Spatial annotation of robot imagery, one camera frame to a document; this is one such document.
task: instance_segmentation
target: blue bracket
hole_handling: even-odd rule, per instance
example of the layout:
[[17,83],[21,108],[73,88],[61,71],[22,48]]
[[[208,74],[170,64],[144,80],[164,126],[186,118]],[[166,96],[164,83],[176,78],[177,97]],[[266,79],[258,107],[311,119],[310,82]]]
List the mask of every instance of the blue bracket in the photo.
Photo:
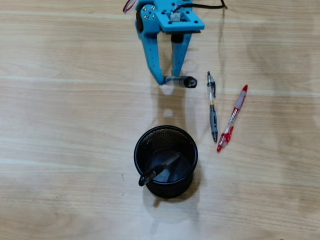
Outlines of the blue bracket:
[[172,42],[172,71],[180,75],[192,33],[199,33],[205,24],[192,12],[192,8],[179,9],[180,21],[171,21],[170,15],[176,6],[191,3],[192,0],[139,0],[136,6],[135,27],[142,42],[147,66],[159,85],[165,83],[160,68],[157,35],[160,32],[182,38]]

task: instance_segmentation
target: pen grip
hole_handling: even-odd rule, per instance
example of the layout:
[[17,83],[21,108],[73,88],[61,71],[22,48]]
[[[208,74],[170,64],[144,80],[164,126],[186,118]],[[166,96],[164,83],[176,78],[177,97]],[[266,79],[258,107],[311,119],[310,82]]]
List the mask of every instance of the pen grip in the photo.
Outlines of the pen grip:
[[218,132],[218,121],[217,121],[217,115],[215,111],[210,112],[210,126],[211,126],[212,133]]

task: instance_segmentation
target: black cylinder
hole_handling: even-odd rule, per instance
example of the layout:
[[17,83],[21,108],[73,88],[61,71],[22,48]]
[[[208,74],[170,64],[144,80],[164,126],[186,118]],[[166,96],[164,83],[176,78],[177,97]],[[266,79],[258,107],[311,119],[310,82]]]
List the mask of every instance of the black cylinder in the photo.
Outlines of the black cylinder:
[[146,184],[153,194],[161,198],[177,197],[191,185],[198,162],[195,141],[186,131],[164,125],[147,131],[134,149],[134,164],[141,176],[149,168],[163,163],[174,153],[181,153],[181,158],[174,161],[166,173],[161,173]]
[[184,42],[184,34],[182,33],[173,33],[171,35],[171,42],[174,44],[181,44]]

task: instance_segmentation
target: pen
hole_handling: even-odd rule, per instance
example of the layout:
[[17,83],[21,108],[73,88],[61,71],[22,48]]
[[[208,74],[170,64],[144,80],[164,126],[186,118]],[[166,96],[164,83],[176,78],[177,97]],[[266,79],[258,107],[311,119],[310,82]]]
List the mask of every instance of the pen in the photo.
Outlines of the pen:
[[216,149],[218,153],[220,153],[221,149],[224,148],[231,139],[232,131],[234,130],[234,124],[237,119],[238,113],[240,112],[240,109],[242,107],[242,104],[244,103],[244,100],[246,98],[247,90],[248,90],[248,85],[245,85],[240,93],[238,100],[236,101],[231,118],[227,126],[225,127],[223,133],[221,134],[221,137],[218,143],[218,148]]
[[211,134],[214,142],[218,141],[218,122],[217,115],[215,111],[215,98],[216,98],[216,83],[214,78],[210,75],[208,71],[207,75],[207,89],[208,89],[208,99],[209,99],[209,107],[210,107],[210,126],[211,126]]
[[169,167],[170,164],[175,162],[176,160],[180,159],[182,154],[180,152],[175,153],[172,155],[169,159],[167,159],[165,162],[163,162],[160,165],[157,165],[153,167],[152,169],[148,170],[146,173],[144,173],[140,179],[139,179],[139,186],[144,186],[148,182],[150,182],[152,179],[154,179],[156,176],[161,174],[165,169]]

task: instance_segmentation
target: white connector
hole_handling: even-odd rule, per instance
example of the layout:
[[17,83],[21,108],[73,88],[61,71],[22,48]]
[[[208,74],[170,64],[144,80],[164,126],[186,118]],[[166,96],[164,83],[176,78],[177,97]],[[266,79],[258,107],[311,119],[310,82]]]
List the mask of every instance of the white connector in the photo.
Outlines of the white connector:
[[181,15],[179,12],[171,13],[170,15],[171,22],[180,22],[180,20],[181,20]]

